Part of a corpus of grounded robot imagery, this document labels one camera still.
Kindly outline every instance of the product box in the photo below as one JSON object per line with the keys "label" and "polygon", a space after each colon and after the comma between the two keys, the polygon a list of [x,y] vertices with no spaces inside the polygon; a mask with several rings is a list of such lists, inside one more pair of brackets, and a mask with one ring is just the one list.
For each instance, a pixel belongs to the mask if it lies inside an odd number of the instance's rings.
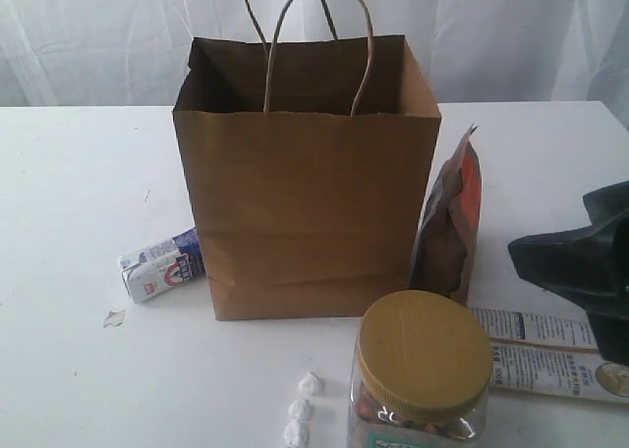
{"label": "product box", "polygon": [[118,263],[136,304],[205,274],[197,229],[120,256]]}

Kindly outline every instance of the white table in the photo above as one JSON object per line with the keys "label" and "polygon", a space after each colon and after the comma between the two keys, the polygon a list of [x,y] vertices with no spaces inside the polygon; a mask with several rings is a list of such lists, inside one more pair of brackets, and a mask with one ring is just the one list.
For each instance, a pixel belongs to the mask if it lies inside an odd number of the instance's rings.
{"label": "white table", "polygon": [[[597,102],[441,109],[433,170],[481,126],[470,304],[582,318],[519,280],[506,245],[587,224],[582,194],[629,178],[627,132]],[[357,319],[216,322],[202,279],[127,297],[117,255],[193,224],[168,107],[3,108],[0,133],[0,446],[279,447],[307,370],[328,387],[311,447],[345,446]],[[125,322],[103,328],[111,309]],[[626,446],[628,416],[493,394],[484,446]]]}

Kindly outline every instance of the white candy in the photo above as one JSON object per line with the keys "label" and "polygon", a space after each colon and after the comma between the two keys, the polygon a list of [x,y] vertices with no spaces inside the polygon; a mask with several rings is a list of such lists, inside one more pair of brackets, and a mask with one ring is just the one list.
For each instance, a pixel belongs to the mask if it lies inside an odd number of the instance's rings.
{"label": "white candy", "polygon": [[288,417],[291,419],[304,421],[308,420],[313,413],[313,406],[308,399],[297,399],[288,407]]}
{"label": "white candy", "polygon": [[291,420],[284,429],[284,445],[286,448],[306,448],[310,434],[305,423]]}
{"label": "white candy", "polygon": [[305,396],[318,396],[323,392],[323,381],[309,371],[306,377],[299,381],[299,391]]}

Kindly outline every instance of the gold lid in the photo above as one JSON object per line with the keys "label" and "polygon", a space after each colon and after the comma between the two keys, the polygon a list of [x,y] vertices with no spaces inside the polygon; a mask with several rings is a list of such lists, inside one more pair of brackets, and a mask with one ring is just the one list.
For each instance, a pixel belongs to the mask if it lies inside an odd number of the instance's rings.
{"label": "gold lid", "polygon": [[472,314],[424,291],[375,302],[363,317],[358,349],[370,393],[417,422],[464,416],[485,394],[492,372],[489,339]]}

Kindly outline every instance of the jar label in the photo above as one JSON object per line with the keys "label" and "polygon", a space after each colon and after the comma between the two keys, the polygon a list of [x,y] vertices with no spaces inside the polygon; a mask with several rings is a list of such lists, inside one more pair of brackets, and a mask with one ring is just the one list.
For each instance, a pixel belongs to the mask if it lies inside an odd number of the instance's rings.
{"label": "jar label", "polygon": [[432,443],[408,443],[406,441],[396,440],[390,436],[380,435],[379,433],[370,433],[365,448],[437,448]]}

